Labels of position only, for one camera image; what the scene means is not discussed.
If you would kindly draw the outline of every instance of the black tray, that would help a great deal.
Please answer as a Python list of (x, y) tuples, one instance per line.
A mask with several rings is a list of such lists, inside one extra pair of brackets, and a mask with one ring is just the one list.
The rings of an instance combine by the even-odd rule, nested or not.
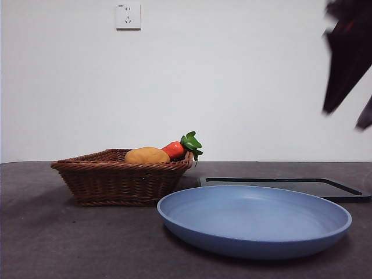
[(201, 186), (248, 185), (287, 189), (319, 196), (333, 202), (369, 202), (371, 194), (325, 178), (201, 177)]

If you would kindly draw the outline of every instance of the woven basket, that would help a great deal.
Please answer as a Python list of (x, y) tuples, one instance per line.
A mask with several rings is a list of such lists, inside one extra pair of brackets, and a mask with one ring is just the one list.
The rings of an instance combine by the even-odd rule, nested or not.
[(129, 150), (107, 149), (59, 160), (51, 167), (62, 176), (79, 205), (155, 206), (173, 191), (193, 163), (191, 152), (176, 162), (126, 163)]

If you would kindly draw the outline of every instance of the plate rim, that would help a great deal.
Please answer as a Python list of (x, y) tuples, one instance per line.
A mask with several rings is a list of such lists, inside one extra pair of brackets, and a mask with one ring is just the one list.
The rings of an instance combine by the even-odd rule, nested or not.
[[(192, 228), (190, 226), (186, 226), (185, 224), (182, 224), (182, 223), (180, 223), (180, 222), (172, 219), (171, 217), (167, 216), (163, 212), (163, 210), (160, 208), (165, 199), (167, 199), (170, 196), (179, 194), (181, 192), (185, 192), (185, 191), (197, 191), (198, 189), (202, 189), (202, 188), (225, 188), (225, 187), (260, 188), (260, 189), (262, 189), (264, 191), (287, 191), (287, 192), (291, 192), (291, 193), (294, 193), (294, 194), (297, 194), (297, 195), (310, 196), (311, 198), (319, 199), (319, 200), (321, 200), (322, 202), (325, 202), (325, 203), (330, 203), (333, 206), (336, 206), (339, 209), (341, 209), (346, 214), (347, 221), (346, 221), (346, 223), (342, 227), (338, 228), (337, 230), (328, 232), (326, 234), (322, 234), (319, 237), (294, 238), (294, 239), (290, 239), (290, 240), (260, 240), (260, 239), (248, 239), (248, 238), (228, 237), (228, 236), (225, 236), (225, 235), (212, 234), (212, 233), (208, 233), (208, 232), (196, 230), (196, 229), (194, 229), (194, 228)], [(311, 194), (306, 194), (306, 193), (301, 193), (301, 192), (297, 192), (297, 191), (291, 191), (291, 190), (287, 190), (287, 189), (279, 189), (279, 188), (273, 188), (273, 187), (250, 186), (250, 185), (227, 185), (226, 184), (226, 185), (211, 185), (211, 186), (202, 186), (202, 187), (188, 188), (188, 189), (176, 191), (176, 192), (173, 192), (173, 193), (170, 193), (170, 194), (164, 196), (162, 199), (159, 200), (158, 204), (156, 205), (156, 208), (157, 208), (158, 213), (161, 215), (162, 218), (164, 218), (167, 221), (170, 221), (171, 223), (173, 223), (173, 224), (175, 224), (175, 225), (177, 225), (179, 227), (185, 228), (187, 230), (190, 230), (190, 231), (193, 231), (193, 232), (196, 232), (196, 233), (200, 233), (200, 234), (204, 234), (204, 235), (208, 235), (208, 236), (224, 238), (224, 239), (230, 239), (230, 240), (236, 240), (236, 241), (260, 242), (260, 243), (290, 243), (290, 242), (306, 242), (306, 241), (321, 240), (321, 239), (332, 237), (334, 235), (337, 235), (337, 234), (339, 234), (341, 232), (346, 231), (351, 226), (351, 224), (352, 224), (352, 216), (351, 216), (351, 214), (344, 207), (342, 207), (341, 205), (338, 205), (335, 202), (329, 201), (329, 200), (324, 199), (324, 198), (321, 198), (319, 196), (315, 196), (315, 195), (311, 195)]]

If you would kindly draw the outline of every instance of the blue plate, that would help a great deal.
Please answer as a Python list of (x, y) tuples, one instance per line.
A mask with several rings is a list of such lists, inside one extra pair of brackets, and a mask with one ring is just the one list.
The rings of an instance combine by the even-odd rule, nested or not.
[(335, 244), (351, 225), (343, 207), (317, 196), (255, 186), (208, 186), (162, 198), (176, 236), (201, 249), (248, 259), (290, 259)]

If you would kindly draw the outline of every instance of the basket rim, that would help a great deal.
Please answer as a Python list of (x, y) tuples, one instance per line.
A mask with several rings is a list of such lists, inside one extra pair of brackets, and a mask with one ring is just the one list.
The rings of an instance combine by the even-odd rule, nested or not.
[(104, 151), (95, 152), (92, 154), (82, 155), (78, 157), (57, 160), (51, 163), (53, 169), (74, 169), (74, 170), (86, 170), (89, 169), (141, 169), (141, 170), (167, 170), (167, 169), (183, 169), (186, 167), (189, 169), (193, 164), (193, 154), (190, 151), (186, 151), (186, 154), (182, 160), (173, 162), (163, 163), (126, 163), (121, 161), (108, 161), (108, 160), (84, 160), (96, 155), (102, 155), (109, 152), (117, 151), (129, 151), (131, 149), (119, 149), (111, 148)]

